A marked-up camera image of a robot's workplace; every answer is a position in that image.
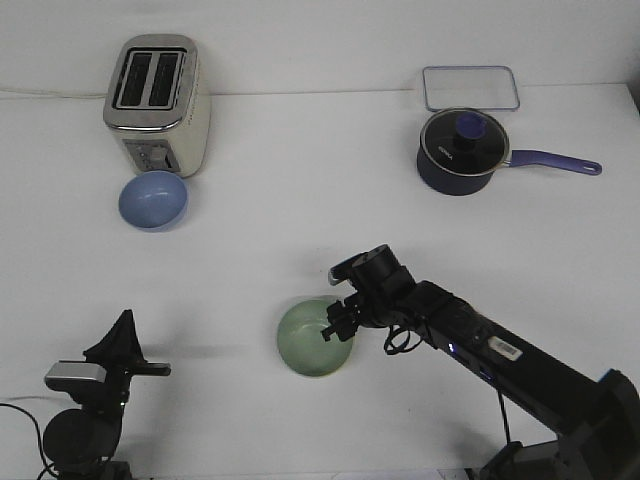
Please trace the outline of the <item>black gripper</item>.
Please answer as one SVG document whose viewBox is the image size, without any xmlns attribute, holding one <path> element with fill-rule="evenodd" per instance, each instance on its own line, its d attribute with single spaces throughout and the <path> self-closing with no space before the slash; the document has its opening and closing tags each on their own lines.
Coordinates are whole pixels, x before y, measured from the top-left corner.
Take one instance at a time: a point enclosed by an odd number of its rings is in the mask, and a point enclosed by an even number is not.
<svg viewBox="0 0 640 480">
<path fill-rule="evenodd" d="M 367 252 L 361 267 L 362 285 L 343 301 L 327 308 L 330 326 L 321 331 L 325 342 L 336 335 L 341 342 L 355 336 L 360 326 L 384 328 L 406 326 L 409 314 L 404 313 L 400 301 L 416 286 L 416 282 L 402 266 L 387 244 Z"/>
<path fill-rule="evenodd" d="M 165 377 L 171 374 L 169 363 L 144 359 L 131 309 L 124 310 L 108 333 L 83 355 L 82 364 L 98 365 L 104 374 L 81 380 L 74 393 L 75 400 L 127 400 L 134 376 Z"/>
</svg>

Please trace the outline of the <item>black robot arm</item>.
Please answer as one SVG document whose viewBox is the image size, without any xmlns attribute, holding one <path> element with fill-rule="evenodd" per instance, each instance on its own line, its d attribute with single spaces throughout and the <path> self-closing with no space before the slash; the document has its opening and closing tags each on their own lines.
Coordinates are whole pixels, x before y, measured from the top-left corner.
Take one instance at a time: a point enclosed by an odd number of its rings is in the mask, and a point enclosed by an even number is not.
<svg viewBox="0 0 640 480">
<path fill-rule="evenodd" d="M 572 369 L 429 282 L 417 282 L 388 245 L 333 266 L 330 284 L 355 289 L 327 309 L 325 339 L 360 327 L 414 332 L 552 430 L 553 441 L 508 442 L 478 479 L 636 479 L 639 394 L 620 371 L 599 381 Z"/>
<path fill-rule="evenodd" d="M 113 458 L 135 376 L 166 377 L 168 363 L 144 358 L 133 311 L 124 310 L 108 333 L 83 352 L 82 361 L 60 360 L 45 385 L 78 405 L 55 415 L 43 434 L 43 449 L 60 479 L 131 479 L 130 464 Z"/>
</svg>

